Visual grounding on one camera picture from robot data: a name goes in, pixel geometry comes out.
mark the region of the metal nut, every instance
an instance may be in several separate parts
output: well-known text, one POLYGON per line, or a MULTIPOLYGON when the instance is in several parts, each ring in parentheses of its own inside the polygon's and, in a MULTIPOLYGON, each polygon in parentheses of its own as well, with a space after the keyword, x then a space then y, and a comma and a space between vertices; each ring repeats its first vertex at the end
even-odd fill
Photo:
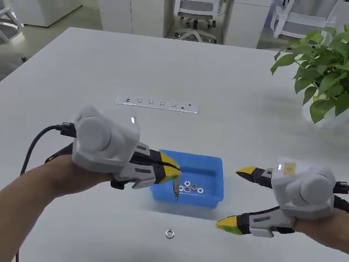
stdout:
POLYGON ((197 185, 191 184, 190 185, 191 190, 197 191, 197 185))
POLYGON ((168 239, 172 239, 175 236, 175 232, 172 229, 167 229, 165 232, 165 236, 168 239))
POLYGON ((190 187, 184 187, 184 192, 190 193, 191 192, 191 188, 190 187))

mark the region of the sticker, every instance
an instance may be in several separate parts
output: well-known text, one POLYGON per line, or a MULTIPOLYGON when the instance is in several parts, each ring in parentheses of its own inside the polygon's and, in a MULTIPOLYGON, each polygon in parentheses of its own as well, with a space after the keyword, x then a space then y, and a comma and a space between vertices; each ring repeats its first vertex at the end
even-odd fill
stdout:
POLYGON ((284 163, 284 176, 294 177, 296 173, 296 163, 286 162, 284 163))

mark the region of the office chair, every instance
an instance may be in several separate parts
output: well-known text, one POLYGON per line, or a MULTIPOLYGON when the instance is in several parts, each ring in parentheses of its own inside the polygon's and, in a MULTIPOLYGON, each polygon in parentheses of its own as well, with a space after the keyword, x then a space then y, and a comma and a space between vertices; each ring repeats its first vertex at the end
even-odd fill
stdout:
POLYGON ((0 45, 8 44, 22 32, 22 25, 13 16, 11 9, 5 7, 3 0, 0 0, 0 45))
MULTIPOLYGON (((312 2, 283 0, 282 3, 280 0, 277 1, 270 23, 274 38, 278 38, 281 34, 303 38, 311 30, 326 26, 335 27, 337 9, 341 2, 343 0, 316 0, 312 2)), ((328 33, 322 32, 322 34, 324 39, 327 39, 328 33)))
POLYGON ((194 35, 199 42, 203 42, 201 36, 212 39, 213 43, 217 43, 216 36, 197 29, 198 20, 208 22, 210 28, 210 20, 215 20, 221 7, 221 0, 176 0, 174 4, 174 14, 181 18, 188 18, 194 21, 193 28, 177 29, 174 36, 179 40, 184 40, 194 35))

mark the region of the hand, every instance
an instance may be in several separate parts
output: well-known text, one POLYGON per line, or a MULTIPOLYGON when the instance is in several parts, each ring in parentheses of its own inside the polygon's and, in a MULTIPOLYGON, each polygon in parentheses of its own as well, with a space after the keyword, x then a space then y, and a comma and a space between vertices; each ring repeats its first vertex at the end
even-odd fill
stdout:
POLYGON ((349 254, 349 214, 334 209, 333 216, 317 221, 297 220, 293 229, 316 242, 349 254))
POLYGON ((55 197, 79 193, 111 181, 111 174, 98 174, 75 165, 70 155, 59 156, 40 168, 47 168, 55 197))

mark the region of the power strip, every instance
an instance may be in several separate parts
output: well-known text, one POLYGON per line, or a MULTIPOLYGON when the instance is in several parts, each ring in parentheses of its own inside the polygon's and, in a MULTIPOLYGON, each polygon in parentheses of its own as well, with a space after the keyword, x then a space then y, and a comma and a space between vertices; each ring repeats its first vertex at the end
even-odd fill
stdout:
POLYGON ((175 102, 172 100, 155 99, 143 96, 119 95, 116 103, 120 105, 132 105, 143 108, 154 108, 192 114, 198 114, 200 111, 200 108, 192 103, 175 102))

